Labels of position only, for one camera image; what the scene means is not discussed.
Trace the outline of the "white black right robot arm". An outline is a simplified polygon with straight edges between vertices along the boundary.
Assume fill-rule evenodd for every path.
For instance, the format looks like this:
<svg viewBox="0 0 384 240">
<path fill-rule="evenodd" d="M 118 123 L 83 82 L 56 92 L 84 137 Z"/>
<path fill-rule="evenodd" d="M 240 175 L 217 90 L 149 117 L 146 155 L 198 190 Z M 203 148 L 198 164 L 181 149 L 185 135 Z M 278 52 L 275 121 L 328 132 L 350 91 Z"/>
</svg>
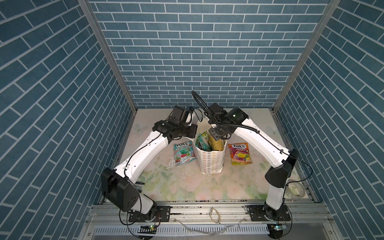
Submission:
<svg viewBox="0 0 384 240">
<path fill-rule="evenodd" d="M 268 220 L 276 221 L 284 211 L 286 186 L 297 161 L 297 151 L 290 151 L 278 144 L 239 108 L 227 112 L 218 104 L 212 104 L 204 110 L 204 115 L 212 125 L 209 132 L 215 140 L 229 139 L 232 135 L 237 135 L 269 162 L 271 167 L 265 174 L 269 190 L 264 203 L 264 215 Z"/>
</svg>

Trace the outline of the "green Fox's mint candy bag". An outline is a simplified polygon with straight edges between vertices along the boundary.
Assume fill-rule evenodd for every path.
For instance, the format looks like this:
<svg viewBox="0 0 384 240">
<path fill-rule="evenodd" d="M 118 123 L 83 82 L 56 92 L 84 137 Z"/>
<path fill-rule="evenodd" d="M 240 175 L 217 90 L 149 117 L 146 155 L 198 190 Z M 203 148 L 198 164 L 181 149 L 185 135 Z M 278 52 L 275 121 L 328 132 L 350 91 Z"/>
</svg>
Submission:
<svg viewBox="0 0 384 240">
<path fill-rule="evenodd" d="M 176 166 L 184 165 L 197 159 L 194 153 L 192 141 L 175 144 L 174 153 Z"/>
</svg>

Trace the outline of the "yellow chips bag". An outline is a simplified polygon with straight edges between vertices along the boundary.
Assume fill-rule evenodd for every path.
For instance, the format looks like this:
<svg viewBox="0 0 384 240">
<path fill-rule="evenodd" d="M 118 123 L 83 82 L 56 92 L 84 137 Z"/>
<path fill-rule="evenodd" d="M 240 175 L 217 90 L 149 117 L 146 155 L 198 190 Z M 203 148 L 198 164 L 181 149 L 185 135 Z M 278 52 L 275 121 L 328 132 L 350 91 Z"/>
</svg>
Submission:
<svg viewBox="0 0 384 240">
<path fill-rule="evenodd" d="M 225 149 L 225 141 L 222 139 L 215 140 L 211 134 L 209 135 L 209 145 L 212 151 L 221 152 Z"/>
</svg>

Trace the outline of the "white printed paper bag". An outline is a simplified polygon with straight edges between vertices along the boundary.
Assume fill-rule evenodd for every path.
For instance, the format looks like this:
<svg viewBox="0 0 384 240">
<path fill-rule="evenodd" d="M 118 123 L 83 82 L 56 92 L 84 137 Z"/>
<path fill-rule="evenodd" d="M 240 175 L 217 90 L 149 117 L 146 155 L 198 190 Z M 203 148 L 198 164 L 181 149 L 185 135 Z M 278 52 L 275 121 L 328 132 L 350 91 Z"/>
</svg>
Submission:
<svg viewBox="0 0 384 240">
<path fill-rule="evenodd" d="M 194 117 L 193 124 L 198 125 L 197 134 L 193 139 L 189 139 L 193 142 L 193 149 L 196 155 L 196 158 L 199 162 L 201 172 L 206 175 L 218 174 L 221 173 L 224 167 L 225 160 L 225 151 L 227 147 L 227 141 L 225 141 L 225 149 L 221 152 L 211 151 L 205 152 L 197 148 L 196 139 L 200 133 L 207 132 L 209 135 L 209 129 L 212 127 L 206 118 L 202 121 L 199 121 L 197 117 Z"/>
</svg>

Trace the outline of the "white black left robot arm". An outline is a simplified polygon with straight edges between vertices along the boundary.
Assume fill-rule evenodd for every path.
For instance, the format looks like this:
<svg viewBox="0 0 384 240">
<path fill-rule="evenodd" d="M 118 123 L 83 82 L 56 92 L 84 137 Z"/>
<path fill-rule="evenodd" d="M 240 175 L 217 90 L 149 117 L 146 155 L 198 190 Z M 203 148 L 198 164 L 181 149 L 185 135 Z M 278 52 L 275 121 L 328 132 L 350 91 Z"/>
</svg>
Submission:
<svg viewBox="0 0 384 240">
<path fill-rule="evenodd" d="M 165 120 L 156 122 L 151 133 L 130 157 L 113 169 L 103 170 L 101 174 L 103 197 L 122 212 L 134 210 L 147 220 L 151 220 L 156 214 L 157 204 L 141 194 L 135 183 L 153 158 L 172 141 L 196 136 L 198 126 L 192 123 L 193 118 L 193 108 L 175 106 Z"/>
</svg>

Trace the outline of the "orange Fox's fruits candy bag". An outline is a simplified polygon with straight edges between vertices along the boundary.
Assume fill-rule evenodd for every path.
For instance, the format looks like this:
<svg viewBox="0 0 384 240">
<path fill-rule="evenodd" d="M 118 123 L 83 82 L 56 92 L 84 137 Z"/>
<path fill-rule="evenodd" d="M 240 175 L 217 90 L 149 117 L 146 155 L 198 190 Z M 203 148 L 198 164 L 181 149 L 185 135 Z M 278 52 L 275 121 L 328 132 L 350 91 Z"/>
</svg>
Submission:
<svg viewBox="0 0 384 240">
<path fill-rule="evenodd" d="M 232 165 L 249 165 L 252 164 L 248 143 L 230 144 Z"/>
</svg>

